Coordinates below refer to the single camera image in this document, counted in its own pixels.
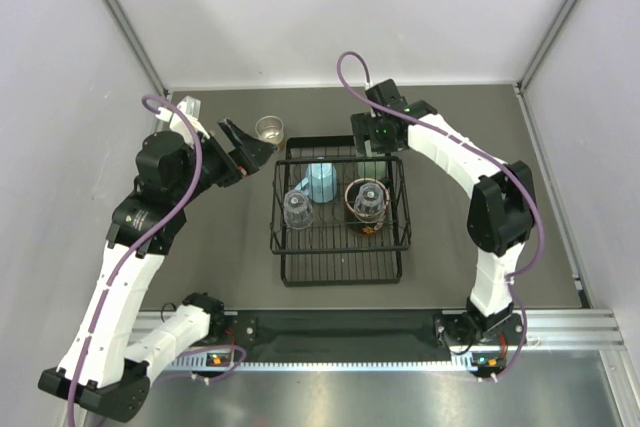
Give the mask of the light blue ceramic mug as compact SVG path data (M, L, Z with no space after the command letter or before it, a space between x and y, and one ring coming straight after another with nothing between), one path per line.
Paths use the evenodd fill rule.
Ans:
M311 163L294 189L315 203L331 202L338 193L337 170L329 162Z

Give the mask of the red and black skull mug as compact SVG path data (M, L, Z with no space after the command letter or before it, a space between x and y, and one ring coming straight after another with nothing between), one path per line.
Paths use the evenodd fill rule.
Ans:
M379 180L359 178L345 188L344 221L357 234L377 234L384 226L389 206L389 191Z

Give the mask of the small clear glass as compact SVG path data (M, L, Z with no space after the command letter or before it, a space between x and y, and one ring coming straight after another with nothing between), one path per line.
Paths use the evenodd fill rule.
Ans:
M384 217L386 211L386 194L375 182L361 185L354 201L354 214L362 222L374 223Z
M295 230L303 230L314 222L313 205L309 197L301 190L286 193L283 201L283 217L285 224Z

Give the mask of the small steel cup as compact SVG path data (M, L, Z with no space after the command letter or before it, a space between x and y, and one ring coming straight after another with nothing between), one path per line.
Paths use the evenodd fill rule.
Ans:
M255 124L257 137L267 143L283 149L285 145L284 123L277 116L264 116Z

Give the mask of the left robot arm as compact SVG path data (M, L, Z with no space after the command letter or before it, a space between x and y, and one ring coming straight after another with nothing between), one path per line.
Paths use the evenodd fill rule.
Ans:
M99 278L76 338L38 382L70 409L126 423L166 367L192 345L214 344L225 335L223 303L192 293L168 321L130 340L151 280L186 223L186 206L213 186L229 187L258 172L277 151L229 119L218 124L231 151L203 128L184 125L143 141L134 189L112 215Z

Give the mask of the mint green plastic cup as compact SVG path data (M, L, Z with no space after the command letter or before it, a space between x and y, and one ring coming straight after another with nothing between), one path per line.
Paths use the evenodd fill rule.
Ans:
M357 153L356 173L358 178L382 180L387 176L387 162L382 154L376 154L371 142L364 142L364 150Z

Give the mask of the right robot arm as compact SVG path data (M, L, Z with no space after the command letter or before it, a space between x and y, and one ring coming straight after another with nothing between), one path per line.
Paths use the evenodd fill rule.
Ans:
M396 102L351 116L356 147L377 154L417 152L441 168L470 200L467 231L478 248L475 283L466 304L466 329L472 340L490 343L513 311L514 278L531 231L538 230L534 266L545 232L527 164L503 162L456 132L429 104Z

